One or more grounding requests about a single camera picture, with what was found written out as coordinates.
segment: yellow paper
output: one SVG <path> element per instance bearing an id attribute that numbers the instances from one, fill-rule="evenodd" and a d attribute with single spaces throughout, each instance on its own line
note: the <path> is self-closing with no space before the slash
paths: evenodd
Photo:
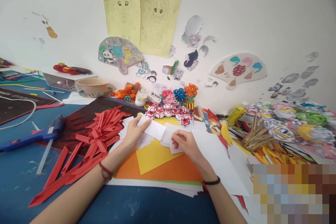
<path id="1" fill-rule="evenodd" d="M 118 36 L 140 46 L 140 0 L 104 0 L 108 36 Z"/>
<path id="2" fill-rule="evenodd" d="M 140 51 L 169 57 L 181 0 L 140 0 Z"/>
<path id="3" fill-rule="evenodd" d="M 158 123 L 165 125 L 170 123 L 173 125 L 179 125 L 175 117 L 164 117 L 162 119 L 155 119 Z M 139 163 L 140 174 L 149 172 L 164 163 L 181 156 L 183 152 L 172 154 L 168 147 L 164 147 L 160 144 L 160 141 L 155 139 L 149 145 L 136 150 L 136 156 Z"/>

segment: forearm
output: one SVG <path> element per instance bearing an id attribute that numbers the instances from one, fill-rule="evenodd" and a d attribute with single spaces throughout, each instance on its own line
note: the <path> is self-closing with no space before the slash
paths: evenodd
<path id="1" fill-rule="evenodd" d="M 130 146 L 121 143 L 101 163 L 109 171 L 115 171 L 131 150 Z M 76 223 L 103 185 L 104 178 L 100 166 L 97 165 L 47 206 L 31 223 Z"/>
<path id="2" fill-rule="evenodd" d="M 196 162 L 196 165 L 204 179 L 204 181 L 216 181 L 217 175 L 211 167 L 210 163 L 202 157 Z M 246 224 L 241 212 L 231 199 L 230 195 L 224 188 L 222 183 L 207 186 L 213 205 L 215 206 L 219 222 Z"/>

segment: black cutting mat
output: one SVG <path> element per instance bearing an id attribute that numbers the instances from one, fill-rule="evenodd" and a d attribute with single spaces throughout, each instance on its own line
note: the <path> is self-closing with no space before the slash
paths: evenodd
<path id="1" fill-rule="evenodd" d="M 72 152 L 75 146 L 80 142 L 75 139 L 76 134 L 86 135 L 88 133 L 89 129 L 86 129 L 86 127 L 94 122 L 93 119 L 96 117 L 95 113 L 101 113 L 104 110 L 110 110 L 120 105 L 122 105 L 122 108 L 120 108 L 121 111 L 130 113 L 134 117 L 136 117 L 139 112 L 146 112 L 143 108 L 126 104 L 123 101 L 117 101 L 117 99 L 98 98 L 65 118 L 63 130 L 58 139 L 53 142 L 52 148 L 62 150 L 64 146 L 66 146 L 69 151 Z M 38 141 L 37 143 L 47 145 L 45 141 Z M 88 146 L 82 147 L 78 155 L 82 157 L 85 156 L 87 149 Z"/>
<path id="2" fill-rule="evenodd" d="M 0 96 L 9 99 L 31 100 L 37 106 L 48 105 L 55 100 L 46 99 L 39 96 L 33 96 L 26 93 L 20 93 L 9 89 L 0 88 Z M 7 100 L 0 98 L 0 125 L 11 121 L 24 114 L 30 113 L 34 108 L 33 103 L 21 100 Z"/>

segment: blue glue gun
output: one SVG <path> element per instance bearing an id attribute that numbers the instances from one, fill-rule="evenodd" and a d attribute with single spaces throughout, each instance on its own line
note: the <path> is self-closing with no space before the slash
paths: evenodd
<path id="1" fill-rule="evenodd" d="M 15 140 L 15 141 L 7 141 L 0 144 L 0 152 L 3 151 L 14 151 L 16 149 L 22 148 L 29 144 L 32 144 L 38 140 L 50 141 L 51 139 L 55 140 L 58 138 L 64 123 L 63 115 L 59 115 L 53 121 L 52 125 L 47 129 L 37 132 L 27 138 Z"/>

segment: person's left hand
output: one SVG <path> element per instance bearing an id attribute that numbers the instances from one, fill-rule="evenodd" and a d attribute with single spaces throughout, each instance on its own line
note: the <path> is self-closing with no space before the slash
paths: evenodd
<path id="1" fill-rule="evenodd" d="M 137 144 L 138 139 L 140 138 L 141 134 L 145 131 L 145 129 L 147 129 L 147 127 L 152 122 L 151 119 L 148 119 L 146 122 L 144 122 L 144 124 L 138 127 L 137 124 L 140 121 L 140 119 L 141 119 L 141 116 L 139 115 L 129 122 L 127 133 L 126 133 L 125 139 L 123 140 L 124 144 L 134 147 Z"/>

